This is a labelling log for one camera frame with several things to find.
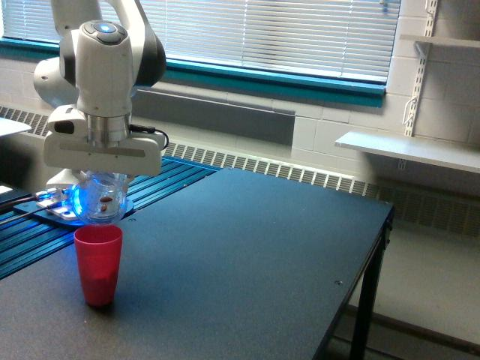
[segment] window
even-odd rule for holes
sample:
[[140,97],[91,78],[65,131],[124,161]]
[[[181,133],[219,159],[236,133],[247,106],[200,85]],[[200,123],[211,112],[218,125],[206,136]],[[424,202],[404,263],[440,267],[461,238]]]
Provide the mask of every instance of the window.
[[[400,0],[142,0],[169,59],[386,83]],[[4,36],[58,41],[49,0],[3,0]],[[114,20],[102,1],[106,19]]]

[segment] black table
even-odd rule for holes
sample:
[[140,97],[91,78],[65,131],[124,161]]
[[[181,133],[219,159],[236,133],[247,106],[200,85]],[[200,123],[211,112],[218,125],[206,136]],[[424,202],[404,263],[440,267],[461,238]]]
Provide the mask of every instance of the black table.
[[115,303],[83,303],[74,247],[0,281],[2,359],[320,358],[364,274],[365,351],[389,204],[224,169],[120,223]]

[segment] red plastic cup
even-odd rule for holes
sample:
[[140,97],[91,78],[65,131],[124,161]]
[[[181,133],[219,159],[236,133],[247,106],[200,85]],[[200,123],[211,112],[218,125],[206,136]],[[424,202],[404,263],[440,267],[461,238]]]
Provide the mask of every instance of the red plastic cup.
[[100,307],[113,302],[119,277],[122,230],[115,225],[84,226],[74,235],[85,302]]

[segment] window sill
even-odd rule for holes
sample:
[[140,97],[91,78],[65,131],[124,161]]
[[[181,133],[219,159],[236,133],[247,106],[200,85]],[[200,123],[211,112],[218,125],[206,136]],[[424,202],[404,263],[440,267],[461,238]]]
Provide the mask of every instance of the window sill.
[[[30,59],[48,59],[59,54],[59,45],[54,43],[5,37],[0,38],[0,47],[2,54]],[[167,60],[167,72],[163,78],[172,83],[209,89],[229,89],[268,98],[288,97],[298,102],[326,101],[367,107],[381,107],[386,90],[384,85],[269,73],[179,60]]]

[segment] white shelf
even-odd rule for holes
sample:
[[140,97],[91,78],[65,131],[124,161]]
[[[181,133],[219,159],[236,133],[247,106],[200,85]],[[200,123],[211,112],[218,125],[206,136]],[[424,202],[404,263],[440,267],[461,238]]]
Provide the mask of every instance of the white shelf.
[[0,137],[7,135],[21,133],[23,131],[29,131],[31,127],[22,122],[7,120],[6,118],[0,118]]
[[472,49],[480,49],[480,41],[475,40],[461,40],[452,39],[450,37],[437,36],[416,36],[416,35],[401,35],[401,40],[416,41],[421,44],[433,44],[441,47],[469,47]]
[[335,145],[390,158],[480,173],[480,148],[467,145],[374,130],[350,131],[338,139]]

